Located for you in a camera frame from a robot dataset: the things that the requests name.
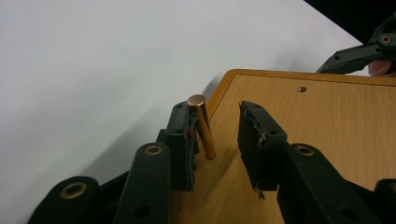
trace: white surface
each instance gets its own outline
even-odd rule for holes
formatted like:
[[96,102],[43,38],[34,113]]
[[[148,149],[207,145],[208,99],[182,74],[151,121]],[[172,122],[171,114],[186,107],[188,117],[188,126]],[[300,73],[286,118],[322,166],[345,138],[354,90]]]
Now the white surface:
[[2,1],[0,223],[68,177],[127,171],[230,69],[315,72],[359,44],[303,0]]

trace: wooden board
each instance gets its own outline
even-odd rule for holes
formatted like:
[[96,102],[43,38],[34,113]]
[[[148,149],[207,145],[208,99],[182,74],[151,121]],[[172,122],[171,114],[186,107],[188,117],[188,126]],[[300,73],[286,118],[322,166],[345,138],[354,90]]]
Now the wooden board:
[[174,223],[283,223],[276,192],[259,200],[240,158],[242,101],[262,105],[289,143],[318,148],[345,179],[374,189],[396,178],[396,79],[231,70],[207,104],[218,157],[200,146],[194,192],[174,193]]

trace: metal pin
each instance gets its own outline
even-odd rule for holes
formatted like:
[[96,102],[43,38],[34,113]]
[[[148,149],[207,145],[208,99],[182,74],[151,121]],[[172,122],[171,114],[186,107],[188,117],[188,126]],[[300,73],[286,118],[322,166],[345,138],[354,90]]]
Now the metal pin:
[[212,132],[210,132],[209,120],[207,119],[205,97],[203,95],[193,95],[187,100],[187,105],[198,116],[197,129],[205,148],[205,156],[213,160],[216,158],[216,151],[213,147]]

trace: metal rod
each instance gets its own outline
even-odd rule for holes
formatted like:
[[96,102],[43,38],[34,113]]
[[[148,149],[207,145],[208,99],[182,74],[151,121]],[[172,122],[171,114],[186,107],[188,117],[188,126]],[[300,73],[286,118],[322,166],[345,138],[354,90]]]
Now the metal rod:
[[197,129],[205,148],[205,156],[213,160],[216,158],[217,154],[213,146],[212,132],[210,132],[209,120],[206,114],[205,97],[199,94],[193,95],[187,100],[187,105],[197,114]]

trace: wood grain surface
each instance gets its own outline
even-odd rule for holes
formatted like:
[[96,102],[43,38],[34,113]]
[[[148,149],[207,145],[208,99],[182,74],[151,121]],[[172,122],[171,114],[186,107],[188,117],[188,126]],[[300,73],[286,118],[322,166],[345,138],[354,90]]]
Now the wood grain surface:
[[[298,92],[306,87],[305,92]],[[283,223],[276,192],[258,199],[237,146],[238,104],[262,105],[289,143],[318,148],[347,180],[396,178],[396,80],[231,70],[207,103],[218,156],[196,156],[194,192],[174,192],[173,223]]]

